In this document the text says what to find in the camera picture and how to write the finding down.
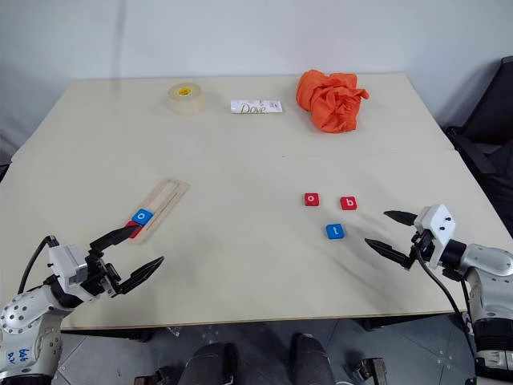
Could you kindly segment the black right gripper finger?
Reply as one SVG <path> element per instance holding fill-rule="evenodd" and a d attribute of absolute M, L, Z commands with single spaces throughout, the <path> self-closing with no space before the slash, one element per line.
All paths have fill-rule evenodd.
<path fill-rule="evenodd" d="M 403 268 L 410 268 L 413 265 L 411 257 L 395 250 L 391 245 L 382 241 L 365 238 L 365 243 L 382 257 L 398 263 Z"/>
<path fill-rule="evenodd" d="M 387 210 L 383 214 L 390 219 L 406 226 L 413 226 L 417 218 L 417 215 L 414 213 L 408 213 L 399 210 Z"/>

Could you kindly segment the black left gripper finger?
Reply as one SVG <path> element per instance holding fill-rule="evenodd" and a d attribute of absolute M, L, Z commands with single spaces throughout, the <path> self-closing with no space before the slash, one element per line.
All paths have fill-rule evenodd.
<path fill-rule="evenodd" d="M 133 235 L 133 233 L 140 229 L 140 225 L 128 225 L 123 228 L 112 230 L 90 243 L 91 250 L 104 251 L 110 246 L 118 245 L 119 243 L 127 240 Z"/>
<path fill-rule="evenodd" d="M 164 256 L 158 257 L 153 261 L 139 267 L 130 277 L 122 282 L 117 289 L 117 294 L 127 294 L 137 286 L 145 282 L 160 267 L 164 261 Z"/>

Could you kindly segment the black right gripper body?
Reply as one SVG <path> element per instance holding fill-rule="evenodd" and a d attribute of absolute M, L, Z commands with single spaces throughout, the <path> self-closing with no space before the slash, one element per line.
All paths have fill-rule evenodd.
<path fill-rule="evenodd" d="M 412 246 L 406 259 L 406 268 L 410 268 L 418 256 L 423 262 L 429 262 L 434 253 L 434 235 L 430 230 L 417 231 L 411 238 Z"/>

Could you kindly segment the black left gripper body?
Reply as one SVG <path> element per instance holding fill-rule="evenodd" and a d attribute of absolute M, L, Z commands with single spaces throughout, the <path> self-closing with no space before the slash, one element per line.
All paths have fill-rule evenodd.
<path fill-rule="evenodd" d="M 85 258 L 87 263 L 87 278 L 82 287 L 92 296 L 107 293 L 114 297 L 121 293 L 120 281 L 114 266 L 103 261 L 103 251 L 90 245 L 90 250 Z"/>

